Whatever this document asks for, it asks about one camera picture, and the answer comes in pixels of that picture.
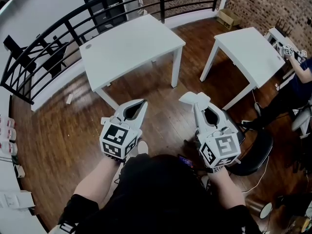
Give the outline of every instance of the wooden floor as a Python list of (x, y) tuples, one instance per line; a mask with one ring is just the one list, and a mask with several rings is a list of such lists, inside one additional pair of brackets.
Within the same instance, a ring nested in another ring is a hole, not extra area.
[[(216, 106), (222, 108), (248, 84), (222, 51), (207, 79), (204, 82), (199, 80), (214, 36), (226, 32), (218, 22), (213, 19), (197, 21), (181, 26), (175, 32), (186, 41), (176, 88), (170, 85), (171, 54), (157, 60), (156, 64), (149, 63), (132, 71), (106, 88), (119, 104), (137, 98), (148, 100), (148, 113), (142, 130), (152, 156), (188, 155), (183, 140), (194, 135), (195, 122), (193, 113), (178, 102), (185, 92), (203, 91)], [(274, 85), (278, 81), (277, 77), (272, 78), (255, 91), (255, 98), (262, 106), (266, 106), (276, 95)], [(74, 94), (74, 98), (67, 105), (70, 93)], [(253, 103), (253, 95), (248, 94), (228, 112), (236, 121), (254, 119)], [(13, 99), (12, 110), (17, 122), (18, 158), (26, 172), (22, 185), (33, 193), (36, 213), (50, 229), (57, 223), (76, 185), (103, 156), (98, 140), (102, 130), (100, 119), (111, 116), (114, 111), (91, 91), (86, 75), (64, 87), (35, 113), (18, 98)], [(306, 189), (307, 180), (303, 174), (293, 174), (291, 168), (285, 168), (297, 138), (290, 126), (290, 118), (283, 117), (268, 127), (274, 136), (274, 147), (267, 172), (250, 195), (273, 202), (278, 195)], [(247, 133), (242, 151), (250, 147), (254, 138), (255, 133)], [(244, 191), (257, 184), (263, 171), (264, 167), (247, 177), (231, 177)], [(283, 208), (274, 210), (269, 231), (281, 233), (288, 220)], [(261, 230), (267, 229), (267, 219), (257, 219), (257, 222)]]

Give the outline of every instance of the bottle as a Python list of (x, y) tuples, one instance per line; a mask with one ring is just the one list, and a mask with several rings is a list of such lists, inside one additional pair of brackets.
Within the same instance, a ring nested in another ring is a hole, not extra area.
[(0, 137), (8, 140), (16, 140), (16, 130), (12, 127), (0, 127)]
[(0, 126), (15, 128), (15, 120), (9, 117), (3, 117), (0, 115)]
[(18, 146), (9, 141), (0, 142), (0, 150), (5, 154), (16, 156), (18, 154)]

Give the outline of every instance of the wristband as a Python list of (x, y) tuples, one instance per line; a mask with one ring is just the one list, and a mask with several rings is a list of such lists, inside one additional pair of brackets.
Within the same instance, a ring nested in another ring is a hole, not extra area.
[(223, 166), (217, 166), (217, 167), (213, 167), (213, 168), (207, 168), (206, 172), (210, 173), (210, 174), (214, 174), (217, 173), (219, 171), (221, 171), (223, 168)]
[(120, 158), (117, 158), (117, 157), (114, 157), (114, 156), (112, 156), (112, 155), (109, 155), (109, 154), (107, 154), (107, 153), (104, 153), (106, 156), (108, 156), (109, 158), (111, 158), (111, 159), (113, 159), (113, 160), (115, 160), (115, 161), (117, 161), (117, 162), (119, 162), (119, 163), (125, 163), (126, 162), (126, 158), (124, 158), (124, 159), (120, 159)]

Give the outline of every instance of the table leg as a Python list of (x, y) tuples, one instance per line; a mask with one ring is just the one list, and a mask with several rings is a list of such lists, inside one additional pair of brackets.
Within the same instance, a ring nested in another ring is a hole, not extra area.
[(232, 99), (223, 109), (228, 110), (235, 103), (237, 103), (240, 99), (242, 99), (246, 94), (248, 94), (253, 88), (254, 88), (254, 85), (250, 83), (234, 99)]
[(97, 94), (101, 96), (108, 105), (110, 105), (113, 109), (117, 110), (119, 105), (107, 93), (105, 93), (103, 89), (99, 88), (95, 92), (97, 92)]
[(172, 79), (171, 86), (175, 88), (177, 86), (177, 79), (179, 77), (180, 65), (181, 65), (181, 56), (182, 56), (183, 47), (176, 49), (174, 52), (174, 65), (172, 68)]
[(208, 72), (209, 72), (209, 70), (210, 70), (210, 68), (211, 68), (211, 66), (215, 60), (215, 57), (216, 57), (218, 51), (219, 51), (219, 46), (216, 42), (214, 42), (213, 49), (210, 52), (210, 55), (209, 55), (209, 58), (207, 60), (206, 66), (203, 70), (203, 73), (200, 76), (201, 81), (204, 81), (206, 79)]
[(268, 40), (268, 42), (271, 41), (272, 35), (270, 34), (270, 32), (268, 32), (268, 33), (266, 34), (265, 39)]

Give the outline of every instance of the person in blue shirt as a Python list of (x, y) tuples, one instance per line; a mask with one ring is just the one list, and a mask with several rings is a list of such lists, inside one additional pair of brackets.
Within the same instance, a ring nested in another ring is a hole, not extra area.
[(259, 104), (255, 105), (259, 117), (253, 121), (243, 120), (242, 125), (244, 128), (262, 129), (280, 114), (303, 107), (308, 103), (312, 96), (312, 58), (301, 64), (294, 56), (286, 56), (286, 58), (289, 59), (295, 71), (295, 76), (279, 90), (277, 96), (267, 107), (261, 108)]

